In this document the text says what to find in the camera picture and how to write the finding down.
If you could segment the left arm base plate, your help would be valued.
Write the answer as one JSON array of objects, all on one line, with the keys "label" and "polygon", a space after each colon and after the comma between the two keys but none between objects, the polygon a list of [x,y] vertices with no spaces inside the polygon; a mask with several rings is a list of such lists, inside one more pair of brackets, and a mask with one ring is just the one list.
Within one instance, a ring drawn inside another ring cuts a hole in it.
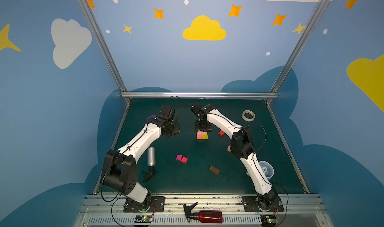
[{"label": "left arm base plate", "polygon": [[149,213],[155,211],[162,213],[165,206],[165,197],[147,196],[142,203],[130,198],[126,199],[124,213]]}]

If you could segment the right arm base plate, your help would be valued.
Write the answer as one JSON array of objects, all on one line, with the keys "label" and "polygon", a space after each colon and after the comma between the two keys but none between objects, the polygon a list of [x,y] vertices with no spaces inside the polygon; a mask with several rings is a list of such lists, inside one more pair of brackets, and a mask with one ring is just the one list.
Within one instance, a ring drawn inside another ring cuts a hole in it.
[{"label": "right arm base plate", "polygon": [[284,212],[284,205],[281,198],[277,196],[273,200],[259,196],[242,196],[241,202],[245,212]]}]

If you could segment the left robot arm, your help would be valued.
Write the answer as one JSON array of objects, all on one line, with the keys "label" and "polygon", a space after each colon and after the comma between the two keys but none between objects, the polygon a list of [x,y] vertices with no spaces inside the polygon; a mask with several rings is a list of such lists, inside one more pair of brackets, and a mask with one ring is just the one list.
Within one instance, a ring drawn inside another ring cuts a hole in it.
[{"label": "left robot arm", "polygon": [[151,192],[138,183],[137,162],[158,138],[180,133],[178,121],[154,118],[126,145],[105,155],[101,184],[126,197],[139,211],[150,207]]}]

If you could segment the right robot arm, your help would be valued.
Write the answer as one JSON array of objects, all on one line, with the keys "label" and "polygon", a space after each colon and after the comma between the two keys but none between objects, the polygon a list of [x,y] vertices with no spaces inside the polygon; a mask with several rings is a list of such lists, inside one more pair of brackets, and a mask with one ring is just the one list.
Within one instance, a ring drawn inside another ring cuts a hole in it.
[{"label": "right robot arm", "polygon": [[212,125],[215,125],[231,139],[231,153],[245,166],[254,184],[257,199],[251,203],[256,205],[255,209],[283,212],[284,204],[257,160],[250,127],[234,123],[211,104],[201,106],[195,103],[191,111],[198,118],[195,122],[196,131],[211,131]]}]

